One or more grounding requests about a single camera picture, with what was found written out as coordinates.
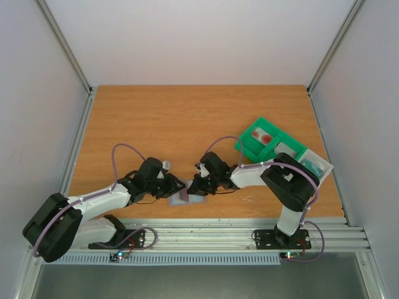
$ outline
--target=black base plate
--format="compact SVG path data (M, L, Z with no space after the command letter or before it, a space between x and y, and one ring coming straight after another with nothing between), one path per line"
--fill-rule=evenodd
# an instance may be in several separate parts
M134 229L125 230L125 235L123 236L123 238L126 238L129 234L131 234L134 231L135 231ZM134 241L134 243L135 243L134 248L143 248L144 242L145 242L145 230L141 230L140 232L137 232L136 234L132 235L130 237L130 239L132 239ZM131 242L129 240L126 240L123 244L121 244L120 246L118 246L115 249L130 248L130 244L131 244ZM114 246L114 244L111 244L110 242L104 243L104 245ZM100 246L99 244L96 244L96 243L89 244L89 249L105 249L105 250L109 250L107 248L104 248L104 247Z
M303 249L302 244L298 243L296 239L300 239L305 244L306 249L311 249L312 244L306 241L309 237L309 232L306 229L298 229L297 232L290 238L290 243L287 247L281 247L274 237L273 229L257 229L252 233L252 238L255 240L256 249Z

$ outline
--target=cable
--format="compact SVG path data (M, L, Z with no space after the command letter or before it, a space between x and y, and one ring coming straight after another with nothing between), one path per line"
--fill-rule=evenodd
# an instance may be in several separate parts
M316 257L314 257L314 258L312 258L310 260L299 260L299 259L281 259L281 260L286 260L286 261L290 261L290 262L297 262L297 263L311 263L311 262L315 262L316 260L318 260L323 255L324 249L325 249L325 239L324 239L324 235L323 235L322 230L320 229L320 227L316 223L314 223L312 221L305 221L304 223L312 224L319 231L319 234L320 234L320 236L322 238L322 249L321 249L321 251L319 252L319 254Z
M135 241L133 241L132 239L129 239L129 241L130 241L132 244L131 244L131 246L130 246L130 250L129 250L129 253L127 254L126 259L130 256L130 253L132 252L132 250L133 250L133 248L134 248L134 246L135 246Z
M302 252L300 253L300 257L303 256L306 252L306 245L304 243L304 241L300 240L300 238L297 238L297 242L300 243L302 245Z
M229 192L216 192L215 194L220 194L220 195L222 195L222 194L231 194L231 193L234 193L236 191L237 190L233 190L233 191L229 191Z
M106 188L103 189L99 192L96 192L94 194L88 195L86 197L84 197L83 199L78 199L77 201L71 202L70 204L66 205L65 207L63 207L50 221L49 223L44 227L43 231L41 232L41 234L39 235L39 237L36 240L35 245L33 246L33 256L34 257L40 257L41 255L37 252L40 243L42 242L44 236L46 235L46 233L49 231L49 229L51 228L51 226L58 220L58 218L60 216L63 215L63 213L65 213L69 208L80 204L81 202L85 202L88 201L89 199L93 199L97 196L101 196L104 195L106 193L109 193L111 191L113 191L115 189L115 187L117 186L117 182L118 182L118 171L117 171L117 164L115 162L115 150L119 147L119 146L126 146L127 148L130 148L131 150L134 150L143 160L145 160L144 156L134 147L132 147L131 145L128 145L126 143L118 143L116 144L113 148L112 148L112 152L111 152L111 159L112 159L112 169L113 169L113 184L111 186L111 188Z
M242 141L241 139L239 139L238 137L228 135L228 136L224 136L224 137L221 137L221 138L215 140L215 141L210 145L210 147L205 151L205 154L208 154L208 152L211 150L211 148L212 148L216 143L218 143L219 141L221 141L221 140L223 140L223 139L227 139L227 138L232 138L232 139L238 140L239 143L240 143L240 145L241 145L241 151L239 152L239 158L238 158L238 167L241 167L241 162L243 161L243 155L244 155L244 143L243 143L243 141Z
M136 204L153 204L154 202L156 202L157 201L157 199L155 199L154 201L152 201L152 202L136 202Z
M150 245L145 246L145 247L142 247L142 248L136 248L136 250L150 249L150 248L152 248L152 247L155 245L155 243L158 241L158 233L156 232L155 229L153 229L152 227L148 227L148 226L139 227L139 228L136 229L134 232L131 232L130 234L128 234L126 238L124 238L122 241L120 241L120 242L119 242L117 245L115 245L115 246L105 245L105 244L103 244L103 243L101 243L101 242L97 242L96 244L99 245L99 246L101 246L101 247L103 247L103 248L106 248L106 249L118 249L118 247L121 246L123 243L125 243L126 240L130 239L130 238L132 237L132 235L134 235L134 234L136 234L137 232L140 232L141 230L144 230L144 229L147 229L147 230L149 230L150 232L152 232L152 233L154 234L154 241L153 241Z

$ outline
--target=red object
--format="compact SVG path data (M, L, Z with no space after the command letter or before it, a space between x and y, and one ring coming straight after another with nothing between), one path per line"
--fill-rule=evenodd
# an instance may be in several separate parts
M263 135L261 139L263 143L269 143L270 141L272 141L273 137L270 135Z

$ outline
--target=black cover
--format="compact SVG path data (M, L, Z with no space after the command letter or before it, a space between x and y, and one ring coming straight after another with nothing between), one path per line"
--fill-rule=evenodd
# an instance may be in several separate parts
M22 231L32 246L49 221L67 205L67 198L60 193L47 198ZM53 224L38 248L38 252L46 262L50 263L59 259L69 250L82 217L80 210L71 207Z
M273 161L295 166L310 176L317 186L320 183L313 172L288 154L279 153ZM285 177L290 174L293 177L288 181ZM271 166L261 174L261 178L281 203L294 212L302 212L314 194L314 188L310 182L303 175L287 167Z

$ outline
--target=white vent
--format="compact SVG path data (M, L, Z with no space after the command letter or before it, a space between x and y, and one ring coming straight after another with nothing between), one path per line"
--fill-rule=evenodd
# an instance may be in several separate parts
M52 265L279 265L277 253L248 254L153 254L134 252L129 258L113 261L109 253L67 253Z

